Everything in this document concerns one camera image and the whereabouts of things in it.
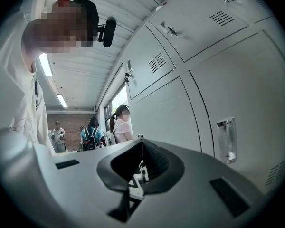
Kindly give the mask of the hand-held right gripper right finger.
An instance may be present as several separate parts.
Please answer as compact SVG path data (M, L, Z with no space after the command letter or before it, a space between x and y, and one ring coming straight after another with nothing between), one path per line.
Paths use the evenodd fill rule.
M134 212L136 228L244 228L263 198L247 178L217 159L152 141L177 155L184 174L169 191L145 195Z

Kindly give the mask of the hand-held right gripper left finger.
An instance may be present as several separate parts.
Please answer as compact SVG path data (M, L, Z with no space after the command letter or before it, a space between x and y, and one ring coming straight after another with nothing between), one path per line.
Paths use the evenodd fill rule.
M35 152L47 198L70 228L123 228L143 199L140 141L55 156Z

